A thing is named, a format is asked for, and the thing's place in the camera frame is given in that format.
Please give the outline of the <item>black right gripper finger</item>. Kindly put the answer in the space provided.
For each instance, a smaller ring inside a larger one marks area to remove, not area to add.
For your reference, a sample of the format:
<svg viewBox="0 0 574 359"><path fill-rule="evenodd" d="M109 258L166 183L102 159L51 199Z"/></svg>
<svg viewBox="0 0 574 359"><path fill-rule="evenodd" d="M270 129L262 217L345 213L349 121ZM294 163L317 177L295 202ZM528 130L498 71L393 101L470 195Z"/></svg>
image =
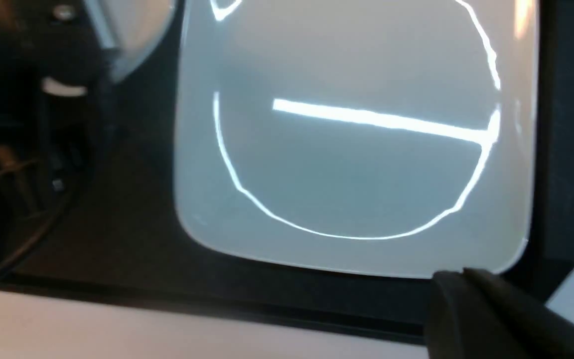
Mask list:
<svg viewBox="0 0 574 359"><path fill-rule="evenodd" d="M574 324L498 275L438 271L430 286L431 359L574 359Z"/></svg>

